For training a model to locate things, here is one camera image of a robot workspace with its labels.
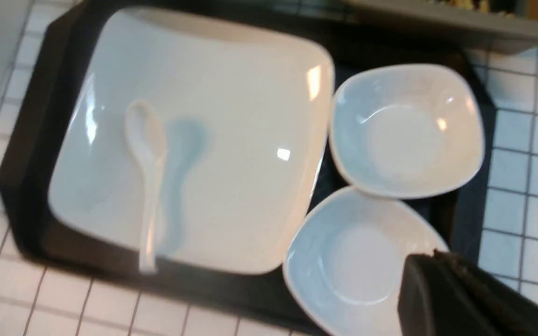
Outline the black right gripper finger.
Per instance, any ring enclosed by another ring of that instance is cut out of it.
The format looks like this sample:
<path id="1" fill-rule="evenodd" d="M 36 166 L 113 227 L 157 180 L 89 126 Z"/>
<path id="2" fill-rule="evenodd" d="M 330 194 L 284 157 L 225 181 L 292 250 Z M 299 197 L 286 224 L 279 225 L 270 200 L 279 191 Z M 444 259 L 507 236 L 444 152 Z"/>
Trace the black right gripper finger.
<path id="1" fill-rule="evenodd" d="M 405 258 L 404 336 L 538 336 L 538 304 L 453 252 Z"/>

